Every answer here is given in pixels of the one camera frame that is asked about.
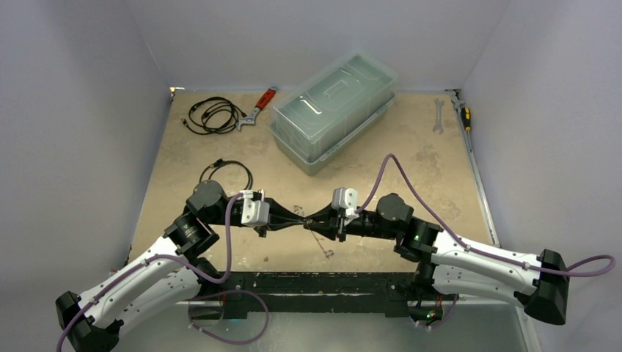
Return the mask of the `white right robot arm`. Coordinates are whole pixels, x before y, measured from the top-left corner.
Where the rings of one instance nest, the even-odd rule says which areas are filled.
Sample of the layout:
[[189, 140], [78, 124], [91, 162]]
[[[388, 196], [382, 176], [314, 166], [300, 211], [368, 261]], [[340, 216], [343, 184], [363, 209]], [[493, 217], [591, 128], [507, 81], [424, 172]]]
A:
[[391, 193], [373, 211], [327, 205], [308, 216], [304, 226], [334, 241], [343, 242], [347, 235], [394, 241], [394, 252], [417, 264], [411, 287], [420, 298], [480, 296], [513, 304], [540, 322], [566, 323], [569, 278], [558, 252], [512, 252], [454, 238], [413, 213], [413, 207]]

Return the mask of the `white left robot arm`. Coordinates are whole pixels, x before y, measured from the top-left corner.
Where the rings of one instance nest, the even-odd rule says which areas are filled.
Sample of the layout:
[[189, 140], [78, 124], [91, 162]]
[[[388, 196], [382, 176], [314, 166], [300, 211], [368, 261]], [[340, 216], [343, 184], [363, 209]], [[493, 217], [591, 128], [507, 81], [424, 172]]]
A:
[[213, 298], [233, 273], [232, 228], [260, 235], [302, 225], [304, 218], [263, 191], [227, 196], [215, 180], [198, 182], [182, 213], [141, 255], [99, 285], [55, 301], [61, 351], [111, 351], [121, 334], [168, 304]]

